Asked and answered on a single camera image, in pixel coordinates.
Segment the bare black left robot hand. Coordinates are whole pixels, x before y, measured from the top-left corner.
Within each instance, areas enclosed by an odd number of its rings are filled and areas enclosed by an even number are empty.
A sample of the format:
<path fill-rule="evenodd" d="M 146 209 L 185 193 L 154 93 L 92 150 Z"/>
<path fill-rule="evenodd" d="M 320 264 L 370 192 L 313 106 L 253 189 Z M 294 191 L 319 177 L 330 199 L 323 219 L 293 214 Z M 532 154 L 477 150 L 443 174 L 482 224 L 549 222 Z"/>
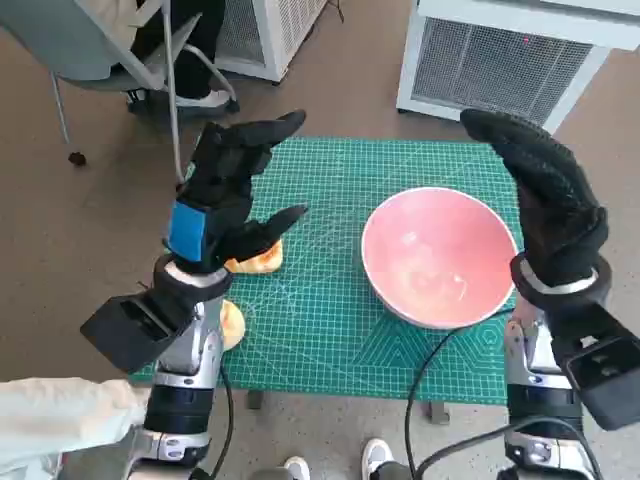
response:
<path fill-rule="evenodd" d="M 267 252 L 306 212 L 285 208 L 267 221 L 251 220 L 252 178 L 264 172 L 272 150 L 296 133 L 306 112 L 223 127 L 208 123 L 192 155 L 193 171 L 172 207 L 165 246 L 188 273 L 208 274 L 226 261 Z"/>

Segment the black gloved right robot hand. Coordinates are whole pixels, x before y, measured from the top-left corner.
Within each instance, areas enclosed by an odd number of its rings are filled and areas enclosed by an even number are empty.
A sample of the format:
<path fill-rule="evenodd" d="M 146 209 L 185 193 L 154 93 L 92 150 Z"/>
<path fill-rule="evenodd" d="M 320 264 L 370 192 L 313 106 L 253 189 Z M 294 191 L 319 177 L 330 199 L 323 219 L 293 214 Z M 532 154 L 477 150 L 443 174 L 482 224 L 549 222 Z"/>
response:
<path fill-rule="evenodd" d="M 537 278 L 549 287 L 588 278 L 608 238 L 608 213 L 573 152 L 517 116 L 465 109 L 460 122 L 516 183 L 524 254 Z"/>

